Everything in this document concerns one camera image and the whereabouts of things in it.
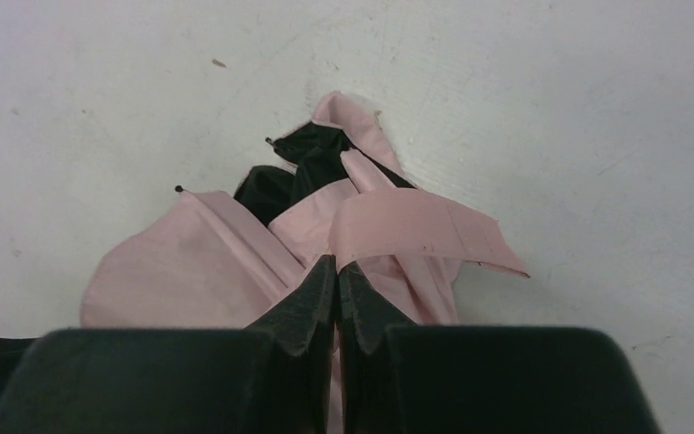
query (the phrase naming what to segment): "white surface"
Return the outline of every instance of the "white surface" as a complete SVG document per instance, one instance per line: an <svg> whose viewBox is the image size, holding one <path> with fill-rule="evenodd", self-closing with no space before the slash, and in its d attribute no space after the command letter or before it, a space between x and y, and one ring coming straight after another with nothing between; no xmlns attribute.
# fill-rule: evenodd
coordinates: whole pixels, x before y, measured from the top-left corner
<svg viewBox="0 0 694 434"><path fill-rule="evenodd" d="M76 325L175 184L234 189L334 89L529 264L465 269L465 320L603 329L694 434L694 2L0 1L0 335Z"/></svg>

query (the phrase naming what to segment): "pink fabric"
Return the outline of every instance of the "pink fabric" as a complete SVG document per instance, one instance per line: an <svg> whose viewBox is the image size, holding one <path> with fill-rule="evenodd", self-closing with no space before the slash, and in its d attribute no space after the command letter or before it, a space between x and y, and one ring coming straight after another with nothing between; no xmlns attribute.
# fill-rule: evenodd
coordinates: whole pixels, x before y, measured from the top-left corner
<svg viewBox="0 0 694 434"><path fill-rule="evenodd" d="M402 175L374 118L340 93L312 121L340 127ZM183 192L161 219L115 247L87 288L81 323L95 327L243 327L304 279L325 253L357 260L370 283L418 323L455 324L451 282L462 260L527 277L496 220L422 190L398 189L357 150L349 176L307 196L265 228L224 192ZM341 430L339 354L330 432Z"/></svg>

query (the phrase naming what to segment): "pink cloth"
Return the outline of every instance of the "pink cloth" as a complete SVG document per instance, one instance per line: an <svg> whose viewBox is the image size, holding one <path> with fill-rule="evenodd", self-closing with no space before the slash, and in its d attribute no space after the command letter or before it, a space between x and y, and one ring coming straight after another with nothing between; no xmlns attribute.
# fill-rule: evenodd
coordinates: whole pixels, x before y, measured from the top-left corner
<svg viewBox="0 0 694 434"><path fill-rule="evenodd" d="M374 118L340 93L318 125L342 128L366 155L402 175ZM305 278L323 254L357 260L369 282L408 317L455 324L451 283L462 260L527 277L497 222L422 190L398 189L361 152L342 152L349 176L326 185L266 228L224 192L180 194L152 226L99 264L81 305L91 327L244 327ZM330 431L340 430L339 355Z"/></svg>

